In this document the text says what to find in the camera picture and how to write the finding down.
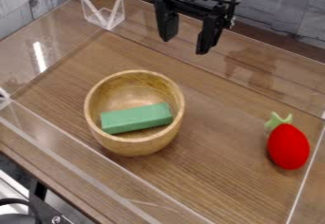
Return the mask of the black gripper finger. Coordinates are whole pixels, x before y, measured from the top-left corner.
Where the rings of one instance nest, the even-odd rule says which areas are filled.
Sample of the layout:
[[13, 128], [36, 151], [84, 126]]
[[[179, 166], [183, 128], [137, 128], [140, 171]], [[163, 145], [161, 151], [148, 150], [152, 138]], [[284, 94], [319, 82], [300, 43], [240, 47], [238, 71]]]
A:
[[155, 0], [155, 14], [160, 38], [169, 41], [177, 34], [179, 15], [164, 0]]
[[195, 53], [197, 55], [205, 54], [216, 45], [222, 29], [223, 18], [215, 13], [205, 15], [203, 18], [201, 31], [199, 32], [196, 39]]

